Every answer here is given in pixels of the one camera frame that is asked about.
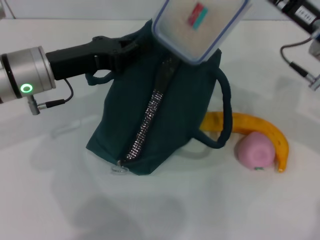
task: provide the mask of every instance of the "toy banana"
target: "toy banana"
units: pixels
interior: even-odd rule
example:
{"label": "toy banana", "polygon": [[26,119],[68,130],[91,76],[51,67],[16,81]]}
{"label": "toy banana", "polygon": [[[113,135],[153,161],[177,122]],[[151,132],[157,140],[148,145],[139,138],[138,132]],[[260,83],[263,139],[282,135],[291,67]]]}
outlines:
{"label": "toy banana", "polygon": [[[233,113],[233,133],[248,135],[252,132],[260,132],[266,135],[274,145],[275,157],[278,162],[278,172],[286,170],[289,155],[289,144],[284,134],[270,122],[261,118]],[[223,112],[207,112],[200,129],[204,132],[221,132],[223,130]]]}

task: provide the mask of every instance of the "zipper pull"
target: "zipper pull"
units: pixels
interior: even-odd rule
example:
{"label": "zipper pull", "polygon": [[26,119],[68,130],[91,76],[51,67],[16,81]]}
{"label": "zipper pull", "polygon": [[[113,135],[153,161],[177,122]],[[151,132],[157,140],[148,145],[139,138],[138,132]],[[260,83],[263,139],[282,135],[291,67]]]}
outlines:
{"label": "zipper pull", "polygon": [[125,175],[129,172],[129,168],[121,166],[121,161],[119,160],[116,165],[111,167],[111,171],[116,175]]}

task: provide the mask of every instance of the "clear plastic lid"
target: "clear plastic lid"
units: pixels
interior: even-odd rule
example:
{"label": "clear plastic lid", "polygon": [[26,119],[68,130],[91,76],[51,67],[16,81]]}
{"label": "clear plastic lid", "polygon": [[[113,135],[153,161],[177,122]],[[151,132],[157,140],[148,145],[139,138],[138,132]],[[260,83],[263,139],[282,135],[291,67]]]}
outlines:
{"label": "clear plastic lid", "polygon": [[154,36],[196,65],[218,49],[249,9],[250,0],[166,0],[153,19]]}

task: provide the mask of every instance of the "green indicator light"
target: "green indicator light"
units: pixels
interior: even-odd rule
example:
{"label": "green indicator light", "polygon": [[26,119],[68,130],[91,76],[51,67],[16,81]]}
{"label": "green indicator light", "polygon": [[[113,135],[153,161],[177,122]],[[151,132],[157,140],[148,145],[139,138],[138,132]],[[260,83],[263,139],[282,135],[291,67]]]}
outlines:
{"label": "green indicator light", "polygon": [[30,93],[30,92],[32,91],[32,89],[33,89],[33,87],[32,87],[30,84],[28,84],[28,83],[23,84],[23,85],[20,87],[21,92],[23,92],[23,93],[25,93],[25,94]]}

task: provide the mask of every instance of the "bag handle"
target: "bag handle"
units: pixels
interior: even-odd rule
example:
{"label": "bag handle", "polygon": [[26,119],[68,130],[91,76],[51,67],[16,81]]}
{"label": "bag handle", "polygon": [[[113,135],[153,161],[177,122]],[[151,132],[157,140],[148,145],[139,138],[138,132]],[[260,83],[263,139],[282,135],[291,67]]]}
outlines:
{"label": "bag handle", "polygon": [[225,146],[226,142],[230,138],[233,127],[231,89],[226,75],[220,68],[217,69],[217,72],[214,75],[215,76],[213,77],[218,80],[223,94],[223,130],[217,141],[212,140],[200,129],[197,129],[197,131],[193,134],[193,138],[210,148],[220,149]]}
{"label": "bag handle", "polygon": [[116,74],[111,71],[107,75],[103,77],[97,77],[94,76],[92,73],[86,73],[85,78],[88,82],[89,86],[95,86],[95,85],[101,85],[101,84],[106,84],[110,82],[111,80],[115,79]]}

